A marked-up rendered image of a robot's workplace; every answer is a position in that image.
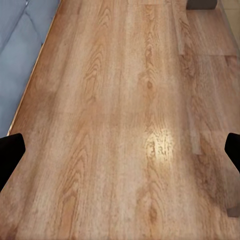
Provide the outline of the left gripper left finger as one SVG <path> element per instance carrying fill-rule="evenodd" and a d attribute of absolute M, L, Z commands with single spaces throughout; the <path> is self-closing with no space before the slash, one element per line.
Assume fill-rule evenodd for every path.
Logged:
<path fill-rule="evenodd" d="M 26 152 L 21 133 L 0 138 L 0 192 Z"/>

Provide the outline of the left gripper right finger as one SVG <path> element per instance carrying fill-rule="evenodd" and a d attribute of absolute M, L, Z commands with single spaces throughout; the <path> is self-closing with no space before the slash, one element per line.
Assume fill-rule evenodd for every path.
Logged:
<path fill-rule="evenodd" d="M 224 150 L 240 173 L 240 135 L 229 133 Z"/>

